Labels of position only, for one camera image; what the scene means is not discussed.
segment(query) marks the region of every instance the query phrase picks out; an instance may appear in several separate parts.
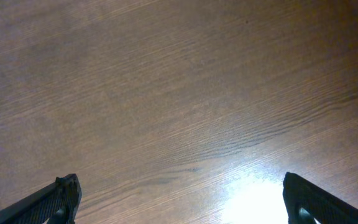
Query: black object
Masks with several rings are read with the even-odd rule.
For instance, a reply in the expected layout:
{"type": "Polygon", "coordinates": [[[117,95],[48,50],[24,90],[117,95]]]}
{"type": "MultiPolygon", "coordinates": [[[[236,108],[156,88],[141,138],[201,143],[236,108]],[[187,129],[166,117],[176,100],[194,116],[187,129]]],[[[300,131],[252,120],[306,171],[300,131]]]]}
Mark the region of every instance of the black object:
{"type": "Polygon", "coordinates": [[[74,224],[81,200],[76,174],[56,181],[0,211],[0,224],[74,224]]]}
{"type": "Polygon", "coordinates": [[[287,172],[284,202],[289,224],[356,224],[358,209],[343,202],[299,175],[287,172]]]}

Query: wooden table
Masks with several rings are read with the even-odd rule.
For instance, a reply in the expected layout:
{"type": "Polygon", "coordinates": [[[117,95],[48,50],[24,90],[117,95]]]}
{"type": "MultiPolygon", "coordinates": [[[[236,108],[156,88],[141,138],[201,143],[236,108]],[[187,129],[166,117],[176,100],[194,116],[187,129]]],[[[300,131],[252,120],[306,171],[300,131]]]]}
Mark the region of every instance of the wooden table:
{"type": "Polygon", "coordinates": [[[286,171],[358,208],[358,1],[0,0],[0,209],[286,223],[286,171]]]}

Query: brown wooden surface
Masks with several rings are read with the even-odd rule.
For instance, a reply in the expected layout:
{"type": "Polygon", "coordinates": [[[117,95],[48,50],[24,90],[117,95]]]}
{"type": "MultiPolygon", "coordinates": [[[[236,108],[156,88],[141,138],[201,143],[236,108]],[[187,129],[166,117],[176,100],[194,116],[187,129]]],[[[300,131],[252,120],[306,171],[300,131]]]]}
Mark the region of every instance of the brown wooden surface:
{"type": "Polygon", "coordinates": [[[285,223],[288,170],[358,207],[358,1],[0,1],[0,209],[285,223]]]}

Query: wooden floor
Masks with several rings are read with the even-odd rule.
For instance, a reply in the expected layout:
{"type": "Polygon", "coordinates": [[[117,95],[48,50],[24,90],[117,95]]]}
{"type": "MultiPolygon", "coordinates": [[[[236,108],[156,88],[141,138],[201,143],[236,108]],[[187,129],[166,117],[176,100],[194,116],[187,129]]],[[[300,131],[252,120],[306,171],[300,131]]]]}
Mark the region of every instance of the wooden floor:
{"type": "Polygon", "coordinates": [[[286,223],[286,171],[358,208],[358,0],[0,1],[0,209],[286,223]]]}

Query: dark wood grain streak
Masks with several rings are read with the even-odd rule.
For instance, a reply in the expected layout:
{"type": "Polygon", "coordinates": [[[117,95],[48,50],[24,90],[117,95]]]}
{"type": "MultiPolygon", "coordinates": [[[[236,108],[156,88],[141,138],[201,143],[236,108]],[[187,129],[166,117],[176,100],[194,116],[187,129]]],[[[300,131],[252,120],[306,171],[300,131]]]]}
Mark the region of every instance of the dark wood grain streak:
{"type": "Polygon", "coordinates": [[[0,1],[0,209],[286,223],[286,171],[358,208],[358,1],[0,1]]]}

